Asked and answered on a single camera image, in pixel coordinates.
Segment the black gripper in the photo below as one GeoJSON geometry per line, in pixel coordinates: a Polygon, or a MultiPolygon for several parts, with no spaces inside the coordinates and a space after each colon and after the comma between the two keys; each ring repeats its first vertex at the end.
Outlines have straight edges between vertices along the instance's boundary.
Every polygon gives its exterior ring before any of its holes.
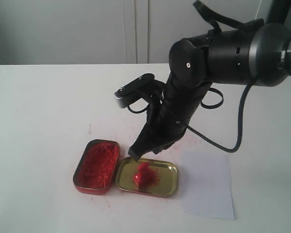
{"type": "Polygon", "coordinates": [[[129,148],[129,156],[138,161],[144,154],[159,154],[180,140],[186,131],[191,117],[211,87],[204,81],[196,87],[183,86],[177,77],[170,73],[163,90],[160,106],[147,106],[134,114],[146,112],[146,123],[136,141],[129,148]]]}

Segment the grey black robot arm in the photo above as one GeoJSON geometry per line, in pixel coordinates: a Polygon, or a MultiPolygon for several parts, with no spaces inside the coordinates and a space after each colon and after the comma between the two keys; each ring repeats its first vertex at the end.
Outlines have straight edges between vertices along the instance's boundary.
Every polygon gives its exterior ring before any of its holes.
{"type": "Polygon", "coordinates": [[[282,24],[263,19],[246,23],[220,15],[197,0],[194,7],[212,26],[206,34],[184,38],[169,51],[167,82],[150,73],[134,80],[133,90],[144,99],[146,123],[128,154],[139,160],[148,152],[160,153],[179,141],[190,129],[190,120],[214,83],[244,85],[240,98],[236,152],[242,142],[243,110],[253,86],[273,87],[291,76],[291,31],[282,24]]]}

